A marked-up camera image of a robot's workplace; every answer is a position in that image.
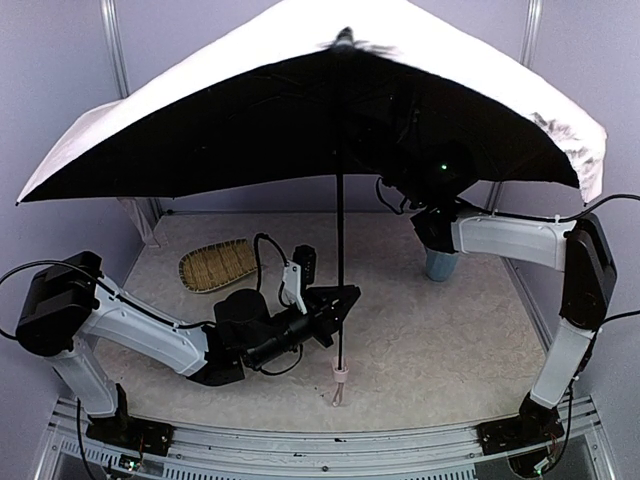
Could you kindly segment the pink folding umbrella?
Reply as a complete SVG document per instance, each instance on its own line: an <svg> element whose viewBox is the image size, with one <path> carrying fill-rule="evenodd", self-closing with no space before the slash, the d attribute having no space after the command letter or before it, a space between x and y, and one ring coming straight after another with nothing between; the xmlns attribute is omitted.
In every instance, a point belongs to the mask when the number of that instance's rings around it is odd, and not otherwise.
<svg viewBox="0 0 640 480"><path fill-rule="evenodd" d="M602 191L607 134L539 75L407 1L282 1L129 97L81 115L22 203L176 198L375 174L441 254L564 273L560 324L529 399L557 405L604 322L616 271L598 219L482 213L479 181Z"/></svg>

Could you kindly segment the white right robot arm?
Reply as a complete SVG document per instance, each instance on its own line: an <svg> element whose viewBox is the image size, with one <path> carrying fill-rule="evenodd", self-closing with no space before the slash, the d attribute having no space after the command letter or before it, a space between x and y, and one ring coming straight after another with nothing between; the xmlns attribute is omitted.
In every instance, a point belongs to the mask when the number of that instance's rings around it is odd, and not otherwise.
<svg viewBox="0 0 640 480"><path fill-rule="evenodd" d="M461 193L492 175L455 143L415 157L397 148L379 168L381 181L409 203L434 280L449 277L462 256L494 256L512 268L548 271L557 288L556 328L526 400L554 409L588 360L607 319L617 266L599 218L536 217L484 210Z"/></svg>

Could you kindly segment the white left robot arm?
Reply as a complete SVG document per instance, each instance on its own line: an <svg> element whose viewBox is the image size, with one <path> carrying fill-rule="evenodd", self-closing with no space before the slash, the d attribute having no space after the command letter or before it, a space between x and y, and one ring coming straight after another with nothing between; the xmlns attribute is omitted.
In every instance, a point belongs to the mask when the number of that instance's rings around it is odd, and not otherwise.
<svg viewBox="0 0 640 480"><path fill-rule="evenodd" d="M270 314L261 292L240 289L214 305L211 321L187 324L121 289L84 251L64 261L40 261L15 337L48 359L93 419L126 411L121 387L110 380L87 344L105 338L205 386L223 386L260 371L309 339L328 348L361 295L355 285L309 287L300 278L290 303Z"/></svg>

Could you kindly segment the light blue ceramic mug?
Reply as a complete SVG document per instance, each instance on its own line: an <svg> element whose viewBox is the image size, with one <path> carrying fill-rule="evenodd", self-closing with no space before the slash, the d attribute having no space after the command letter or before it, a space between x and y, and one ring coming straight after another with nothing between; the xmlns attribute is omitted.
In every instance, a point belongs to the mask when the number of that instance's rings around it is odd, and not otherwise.
<svg viewBox="0 0 640 480"><path fill-rule="evenodd" d="M439 252L430 248L425 248L426 276L434 282L447 281L453 274L458 263L458 255Z"/></svg>

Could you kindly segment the woven bamboo tray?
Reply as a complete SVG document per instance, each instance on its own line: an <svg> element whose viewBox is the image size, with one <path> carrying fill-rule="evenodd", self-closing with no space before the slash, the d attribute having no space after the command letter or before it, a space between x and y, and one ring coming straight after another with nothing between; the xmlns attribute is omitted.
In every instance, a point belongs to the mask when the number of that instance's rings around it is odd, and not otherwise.
<svg viewBox="0 0 640 480"><path fill-rule="evenodd" d="M246 238L206 245L185 254L178 273L192 293L210 293L257 271L255 254Z"/></svg>

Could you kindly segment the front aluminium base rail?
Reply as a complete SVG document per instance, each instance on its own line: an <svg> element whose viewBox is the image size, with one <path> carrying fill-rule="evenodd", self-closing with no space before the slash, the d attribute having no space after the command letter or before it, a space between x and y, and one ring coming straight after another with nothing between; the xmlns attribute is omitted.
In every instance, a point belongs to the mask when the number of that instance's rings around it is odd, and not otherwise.
<svg viewBox="0 0 640 480"><path fill-rule="evenodd" d="M45 452L35 479L54 473L62 454L81 460L76 404L60 399L45 434ZM484 453L475 425L409 430L293 433L176 424L167 456L144 453L142 466L121 468L135 452L84 439L91 464L133 479L480 479L481 463L514 473L508 460L530 454L536 444ZM544 479L621 479L591 399L575 399L570 441L558 467Z"/></svg>

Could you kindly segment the right rear aluminium corner post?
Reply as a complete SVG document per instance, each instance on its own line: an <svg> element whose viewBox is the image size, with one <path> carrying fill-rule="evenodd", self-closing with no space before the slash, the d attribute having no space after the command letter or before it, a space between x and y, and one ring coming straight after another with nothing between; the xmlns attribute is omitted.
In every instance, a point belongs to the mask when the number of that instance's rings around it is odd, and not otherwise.
<svg viewBox="0 0 640 480"><path fill-rule="evenodd" d="M528 0L519 63L531 68L534 61L543 11L542 0Z"/></svg>

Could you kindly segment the aluminium corner post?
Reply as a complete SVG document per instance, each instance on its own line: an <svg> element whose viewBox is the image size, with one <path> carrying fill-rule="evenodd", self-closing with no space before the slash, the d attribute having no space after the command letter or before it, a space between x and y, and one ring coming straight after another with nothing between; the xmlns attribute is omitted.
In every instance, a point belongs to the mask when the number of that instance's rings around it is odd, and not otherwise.
<svg viewBox="0 0 640 480"><path fill-rule="evenodd" d="M101 0L100 11L116 88L119 97L124 99L129 96L130 89L119 31L116 2L114 0Z"/></svg>
<svg viewBox="0 0 640 480"><path fill-rule="evenodd" d="M534 61L543 11L542 0L528 0L519 63L531 68Z"/></svg>

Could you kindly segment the left rear aluminium corner post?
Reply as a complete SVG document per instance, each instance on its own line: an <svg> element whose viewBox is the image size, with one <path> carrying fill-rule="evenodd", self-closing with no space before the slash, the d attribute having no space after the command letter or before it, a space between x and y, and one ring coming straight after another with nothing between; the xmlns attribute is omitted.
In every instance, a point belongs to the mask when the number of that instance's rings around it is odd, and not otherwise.
<svg viewBox="0 0 640 480"><path fill-rule="evenodd" d="M119 97L124 99L129 96L130 89L119 31L116 2L114 0L101 0L100 11L116 88Z"/></svg>

